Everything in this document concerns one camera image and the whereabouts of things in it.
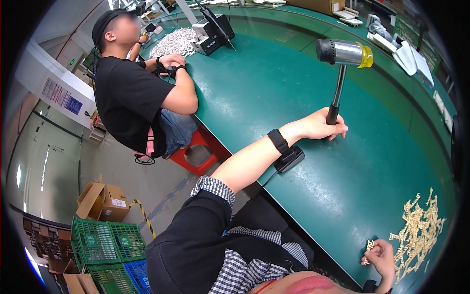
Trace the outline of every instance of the black pants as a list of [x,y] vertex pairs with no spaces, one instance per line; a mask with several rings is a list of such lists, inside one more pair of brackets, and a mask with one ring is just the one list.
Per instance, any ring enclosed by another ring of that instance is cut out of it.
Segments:
[[307,256],[307,268],[312,266],[313,249],[289,227],[284,218],[262,196],[258,195],[250,199],[232,218],[229,229],[238,226],[253,230],[262,229],[281,232],[282,244],[287,242],[298,243]]

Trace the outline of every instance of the neck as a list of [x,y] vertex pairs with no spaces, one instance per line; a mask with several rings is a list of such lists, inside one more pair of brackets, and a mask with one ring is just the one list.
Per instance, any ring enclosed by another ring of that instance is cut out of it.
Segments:
[[117,58],[125,59],[127,57],[127,53],[131,50],[133,44],[125,44],[122,46],[118,46],[115,44],[108,44],[106,46],[106,50],[101,54],[103,57],[114,56]]

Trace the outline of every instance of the black cap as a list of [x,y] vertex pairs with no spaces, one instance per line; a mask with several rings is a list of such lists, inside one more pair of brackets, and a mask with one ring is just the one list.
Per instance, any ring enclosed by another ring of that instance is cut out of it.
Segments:
[[317,40],[317,58],[322,62],[335,64],[336,49],[332,39]]
[[98,45],[98,42],[101,36],[103,35],[104,30],[106,29],[106,26],[110,23],[110,21],[113,18],[123,13],[129,13],[131,15],[135,15],[134,11],[128,11],[123,8],[117,8],[117,9],[111,9],[111,10],[106,11],[105,13],[103,13],[103,15],[101,15],[96,20],[96,23],[94,23],[93,30],[91,32],[91,37],[95,45]]

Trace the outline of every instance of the ear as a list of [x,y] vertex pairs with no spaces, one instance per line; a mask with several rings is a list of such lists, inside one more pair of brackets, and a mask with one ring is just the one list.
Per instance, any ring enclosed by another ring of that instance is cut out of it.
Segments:
[[106,34],[104,34],[104,39],[106,41],[114,41],[116,39],[116,36],[113,32],[107,32]]

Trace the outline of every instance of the yellow and black striped tape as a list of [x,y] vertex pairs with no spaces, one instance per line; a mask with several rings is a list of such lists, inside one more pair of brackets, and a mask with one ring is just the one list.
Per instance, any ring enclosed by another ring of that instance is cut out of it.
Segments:
[[152,228],[152,225],[150,224],[150,221],[147,219],[147,215],[145,214],[145,211],[144,211],[144,208],[142,207],[141,201],[140,201],[140,200],[137,200],[137,199],[134,199],[134,200],[131,202],[131,204],[129,205],[129,209],[130,209],[135,203],[139,204],[139,206],[140,206],[140,208],[141,208],[141,211],[142,211],[142,214],[143,214],[143,216],[144,216],[144,219],[145,219],[145,221],[147,222],[147,225],[149,226],[149,229],[150,229],[150,231],[152,232],[153,237],[156,238],[157,235],[156,235],[155,232],[153,231],[153,228]]

